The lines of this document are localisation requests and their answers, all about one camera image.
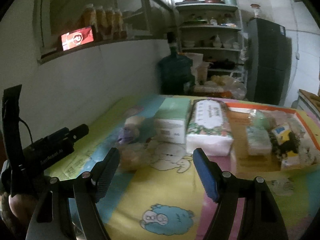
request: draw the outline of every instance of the gray refrigerator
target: gray refrigerator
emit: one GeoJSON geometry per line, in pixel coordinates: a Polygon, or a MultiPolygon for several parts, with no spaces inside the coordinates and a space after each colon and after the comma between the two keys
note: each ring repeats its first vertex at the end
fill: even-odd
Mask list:
{"type": "Polygon", "coordinates": [[[248,24],[247,99],[281,105],[290,78],[291,50],[285,28],[255,18],[248,24]]]}

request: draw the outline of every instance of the black robotic device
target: black robotic device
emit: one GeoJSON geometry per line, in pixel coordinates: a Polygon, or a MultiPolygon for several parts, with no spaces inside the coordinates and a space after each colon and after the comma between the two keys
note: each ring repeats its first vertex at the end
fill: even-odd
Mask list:
{"type": "MultiPolygon", "coordinates": [[[[88,134],[82,124],[69,131],[63,128],[52,135],[32,142],[22,150],[19,122],[21,85],[4,90],[2,120],[8,161],[1,173],[1,182],[12,196],[31,194],[38,198],[27,232],[27,240],[75,240],[69,198],[75,198],[82,231],[86,240],[110,239],[100,219],[95,203],[106,195],[120,162],[119,151],[111,148],[103,161],[76,179],[59,181],[47,178],[44,170],[74,151],[74,143],[88,134]],[[37,183],[45,190],[39,194],[37,183]]],[[[238,198],[245,205],[238,240],[287,240],[286,228],[278,206],[263,178],[253,181],[237,179],[222,172],[210,162],[202,149],[196,149],[193,162],[207,195],[218,203],[217,211],[204,240],[227,240],[236,213],[238,198]]],[[[317,234],[320,212],[300,240],[317,234]]]]}

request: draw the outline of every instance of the smartphone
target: smartphone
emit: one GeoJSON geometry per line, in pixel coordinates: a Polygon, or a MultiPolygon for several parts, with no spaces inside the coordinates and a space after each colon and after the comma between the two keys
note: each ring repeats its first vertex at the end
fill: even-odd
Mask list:
{"type": "Polygon", "coordinates": [[[63,50],[72,49],[92,41],[94,41],[94,38],[91,26],[61,35],[63,50]]]}

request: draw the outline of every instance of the green plastic bottle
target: green plastic bottle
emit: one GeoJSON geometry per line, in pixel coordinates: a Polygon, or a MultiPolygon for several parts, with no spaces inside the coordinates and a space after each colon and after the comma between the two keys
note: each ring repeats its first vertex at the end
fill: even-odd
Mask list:
{"type": "Polygon", "coordinates": [[[188,95],[195,85],[191,74],[192,60],[178,55],[177,43],[173,32],[167,33],[171,54],[159,61],[161,93],[164,95],[188,95]]]}

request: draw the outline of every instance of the screw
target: screw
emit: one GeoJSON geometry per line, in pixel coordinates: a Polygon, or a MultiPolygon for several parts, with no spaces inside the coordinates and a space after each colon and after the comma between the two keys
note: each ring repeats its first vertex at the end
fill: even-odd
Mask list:
{"type": "Polygon", "coordinates": [[[225,178],[230,178],[231,177],[231,173],[229,171],[224,171],[222,173],[222,176],[225,177],[225,178]]]}
{"type": "Polygon", "coordinates": [[[262,177],[256,177],[257,182],[262,183],[264,182],[264,179],[262,177]]]}
{"type": "Polygon", "coordinates": [[[53,177],[50,179],[50,184],[55,184],[58,181],[57,177],[53,177]]]}
{"type": "Polygon", "coordinates": [[[90,177],[90,172],[89,171],[85,171],[85,172],[83,172],[82,174],[81,174],[81,177],[82,178],[84,178],[84,179],[86,179],[86,178],[88,178],[88,177],[90,177]]]}

